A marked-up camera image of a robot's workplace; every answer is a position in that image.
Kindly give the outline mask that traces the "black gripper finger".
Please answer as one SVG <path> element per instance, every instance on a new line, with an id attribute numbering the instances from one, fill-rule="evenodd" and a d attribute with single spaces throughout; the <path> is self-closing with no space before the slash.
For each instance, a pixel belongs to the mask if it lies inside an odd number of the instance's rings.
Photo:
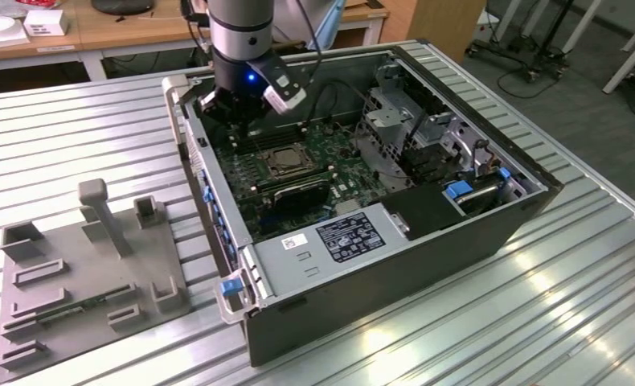
<path id="1" fill-rule="evenodd" d="M 201 124 L 211 139 L 247 138 L 249 111 L 245 99 L 224 88 L 216 88 L 201 100 Z"/>

